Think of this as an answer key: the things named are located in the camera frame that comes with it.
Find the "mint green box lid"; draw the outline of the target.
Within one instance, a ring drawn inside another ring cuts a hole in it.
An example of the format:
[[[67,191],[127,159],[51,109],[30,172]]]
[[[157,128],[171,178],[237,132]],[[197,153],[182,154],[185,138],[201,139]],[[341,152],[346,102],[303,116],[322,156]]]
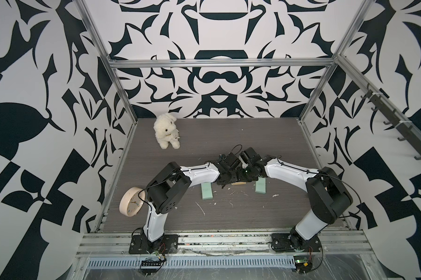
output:
[[[266,179],[260,177],[256,181],[255,192],[259,194],[266,194]]]

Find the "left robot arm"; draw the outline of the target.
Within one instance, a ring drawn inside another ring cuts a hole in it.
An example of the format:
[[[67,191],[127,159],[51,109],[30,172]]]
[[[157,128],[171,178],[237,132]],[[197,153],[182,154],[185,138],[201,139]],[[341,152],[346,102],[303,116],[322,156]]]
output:
[[[149,243],[159,241],[165,234],[168,213],[184,197],[190,187],[216,183],[222,187],[237,182],[242,161],[233,153],[198,166],[180,166],[171,162],[144,189],[144,204],[148,206],[144,235]]]

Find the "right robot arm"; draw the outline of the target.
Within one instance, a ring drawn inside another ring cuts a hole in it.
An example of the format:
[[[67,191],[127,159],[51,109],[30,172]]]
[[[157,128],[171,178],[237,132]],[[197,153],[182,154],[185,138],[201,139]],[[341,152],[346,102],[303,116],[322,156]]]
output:
[[[310,201],[310,211],[284,237],[274,237],[272,248],[276,252],[317,250],[320,242],[317,235],[332,225],[353,203],[353,198],[343,181],[331,168],[310,169],[286,163],[277,157],[262,158],[252,148],[240,156],[240,181],[254,181],[263,178],[278,179],[304,190]]]

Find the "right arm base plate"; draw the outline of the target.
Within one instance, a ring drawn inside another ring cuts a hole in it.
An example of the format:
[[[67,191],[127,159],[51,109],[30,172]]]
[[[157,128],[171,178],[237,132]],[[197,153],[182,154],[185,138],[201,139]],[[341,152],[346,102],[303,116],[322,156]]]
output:
[[[271,235],[271,248],[274,252],[320,252],[322,245],[318,236],[305,240],[297,233],[273,233]]]

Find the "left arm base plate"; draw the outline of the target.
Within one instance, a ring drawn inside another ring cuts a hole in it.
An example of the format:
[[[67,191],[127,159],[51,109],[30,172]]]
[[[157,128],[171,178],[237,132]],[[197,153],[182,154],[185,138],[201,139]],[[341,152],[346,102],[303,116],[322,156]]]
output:
[[[175,253],[178,249],[179,236],[165,234],[156,241],[149,241],[145,234],[133,235],[130,242],[129,254],[159,254]]]

